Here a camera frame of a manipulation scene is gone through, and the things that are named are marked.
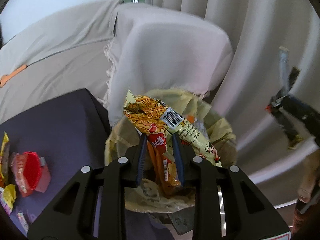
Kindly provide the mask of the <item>grey curtain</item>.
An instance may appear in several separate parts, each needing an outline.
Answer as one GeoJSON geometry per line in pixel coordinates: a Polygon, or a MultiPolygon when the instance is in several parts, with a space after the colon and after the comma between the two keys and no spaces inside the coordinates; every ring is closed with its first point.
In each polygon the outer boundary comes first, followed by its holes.
{"type": "Polygon", "coordinates": [[[231,124],[238,165],[277,208],[293,204],[303,176],[303,159],[316,149],[304,141],[287,150],[287,138],[265,110],[280,89],[278,51],[289,50],[289,65],[300,69],[291,93],[319,108],[319,17],[309,0],[151,0],[153,5],[197,15],[229,36],[231,66],[212,101],[231,124]]]}

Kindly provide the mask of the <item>yellow red snack wrapper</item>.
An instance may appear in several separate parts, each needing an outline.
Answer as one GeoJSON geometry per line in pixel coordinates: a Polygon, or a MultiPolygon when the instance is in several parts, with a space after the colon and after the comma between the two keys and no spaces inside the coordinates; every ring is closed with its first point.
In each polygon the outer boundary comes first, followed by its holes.
{"type": "Polygon", "coordinates": [[[5,188],[8,183],[9,152],[10,140],[7,133],[4,132],[0,153],[1,188],[5,188]]]}

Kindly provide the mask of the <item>pink red plastic bowl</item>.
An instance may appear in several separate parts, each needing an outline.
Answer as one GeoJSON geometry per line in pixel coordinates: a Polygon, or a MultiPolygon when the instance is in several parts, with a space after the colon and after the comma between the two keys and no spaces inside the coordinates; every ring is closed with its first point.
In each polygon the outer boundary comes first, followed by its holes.
{"type": "Polygon", "coordinates": [[[36,152],[24,152],[22,155],[26,158],[23,175],[28,187],[27,196],[34,191],[45,193],[51,181],[45,158],[40,157],[36,152]]]}

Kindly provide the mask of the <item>pink cartoon candy wrapper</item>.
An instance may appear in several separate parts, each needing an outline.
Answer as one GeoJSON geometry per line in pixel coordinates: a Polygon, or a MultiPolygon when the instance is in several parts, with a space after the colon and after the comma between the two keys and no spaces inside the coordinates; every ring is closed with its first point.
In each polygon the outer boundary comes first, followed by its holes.
{"type": "Polygon", "coordinates": [[[27,233],[29,228],[30,228],[30,226],[29,226],[29,223],[28,223],[27,219],[24,216],[24,213],[18,212],[17,213],[17,218],[20,221],[20,224],[21,224],[22,228],[27,233]]]}

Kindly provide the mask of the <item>red gold snack bag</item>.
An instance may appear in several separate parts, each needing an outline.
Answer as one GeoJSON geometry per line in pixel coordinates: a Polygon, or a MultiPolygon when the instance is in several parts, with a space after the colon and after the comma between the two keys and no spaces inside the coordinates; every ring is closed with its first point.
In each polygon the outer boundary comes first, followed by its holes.
{"type": "Polygon", "coordinates": [[[174,160],[168,157],[167,139],[162,132],[147,134],[147,148],[156,183],[162,188],[166,196],[173,196],[181,187],[174,160]]]}

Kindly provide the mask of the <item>orange cloth on sofa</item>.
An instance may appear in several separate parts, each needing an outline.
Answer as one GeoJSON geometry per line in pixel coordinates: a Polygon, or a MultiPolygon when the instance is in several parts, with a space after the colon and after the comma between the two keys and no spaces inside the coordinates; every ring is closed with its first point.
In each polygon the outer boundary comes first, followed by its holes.
{"type": "Polygon", "coordinates": [[[22,66],[20,66],[19,68],[17,68],[16,70],[14,70],[12,73],[8,74],[8,75],[3,75],[1,77],[0,80],[0,88],[3,88],[5,86],[5,84],[12,79],[14,76],[16,76],[17,74],[19,74],[20,72],[24,71],[27,68],[27,65],[24,64],[22,66]]]}

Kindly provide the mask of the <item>purple table mat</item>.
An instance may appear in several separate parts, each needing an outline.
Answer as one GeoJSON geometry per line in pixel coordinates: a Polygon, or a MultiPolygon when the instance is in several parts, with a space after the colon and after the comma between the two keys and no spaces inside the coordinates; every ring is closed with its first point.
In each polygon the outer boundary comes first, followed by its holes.
{"type": "MultiPolygon", "coordinates": [[[[1,212],[1,239],[28,239],[17,218],[24,213],[29,226],[84,166],[105,167],[105,141],[111,131],[108,112],[86,89],[59,96],[26,110],[1,125],[13,153],[36,152],[51,174],[45,193],[19,197],[11,215],[1,212]]],[[[95,212],[94,239],[99,211],[95,212]]],[[[171,232],[149,215],[125,210],[126,239],[172,239],[171,232]]]]}

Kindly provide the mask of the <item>green tissue box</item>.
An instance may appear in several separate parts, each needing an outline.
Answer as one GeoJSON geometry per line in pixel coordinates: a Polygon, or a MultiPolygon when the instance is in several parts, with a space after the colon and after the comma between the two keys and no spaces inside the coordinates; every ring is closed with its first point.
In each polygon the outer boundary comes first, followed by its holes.
{"type": "Polygon", "coordinates": [[[123,3],[145,3],[145,0],[123,0],[123,3]]]}

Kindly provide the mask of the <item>grey covered sofa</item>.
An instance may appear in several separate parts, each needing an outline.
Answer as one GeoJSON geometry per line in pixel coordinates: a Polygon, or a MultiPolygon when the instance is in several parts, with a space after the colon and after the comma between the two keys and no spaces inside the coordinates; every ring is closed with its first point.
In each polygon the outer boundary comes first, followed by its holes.
{"type": "Polygon", "coordinates": [[[232,59],[226,32],[200,17],[120,0],[77,5],[31,24],[1,48],[1,76],[27,65],[1,88],[1,122],[86,88],[114,126],[128,90],[205,96],[232,59]]]}

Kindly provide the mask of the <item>cream red noodle packet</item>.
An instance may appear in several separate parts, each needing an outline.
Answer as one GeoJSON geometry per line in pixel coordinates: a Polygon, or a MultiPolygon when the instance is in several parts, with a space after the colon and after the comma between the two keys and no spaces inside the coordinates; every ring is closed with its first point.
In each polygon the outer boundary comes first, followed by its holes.
{"type": "Polygon", "coordinates": [[[220,167],[221,161],[215,147],[189,120],[161,100],[127,91],[123,113],[136,129],[148,135],[178,133],[180,139],[196,147],[200,156],[220,167]]]}

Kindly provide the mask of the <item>red quail egg pouch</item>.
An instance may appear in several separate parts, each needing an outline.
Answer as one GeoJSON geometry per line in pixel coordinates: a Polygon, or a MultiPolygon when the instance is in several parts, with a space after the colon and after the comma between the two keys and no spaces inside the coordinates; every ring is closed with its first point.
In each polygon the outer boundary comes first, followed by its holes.
{"type": "Polygon", "coordinates": [[[25,160],[26,158],[22,154],[13,153],[10,164],[11,170],[15,177],[16,185],[22,197],[26,197],[28,193],[28,187],[23,175],[25,160]]]}

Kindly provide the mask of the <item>yellow pink snack packet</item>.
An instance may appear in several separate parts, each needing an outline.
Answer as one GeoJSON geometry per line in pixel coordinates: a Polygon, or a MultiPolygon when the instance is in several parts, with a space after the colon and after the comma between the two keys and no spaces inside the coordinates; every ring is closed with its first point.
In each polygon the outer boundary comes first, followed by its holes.
{"type": "Polygon", "coordinates": [[[7,185],[1,192],[1,205],[6,211],[7,215],[10,215],[16,199],[16,189],[14,184],[7,185]]]}

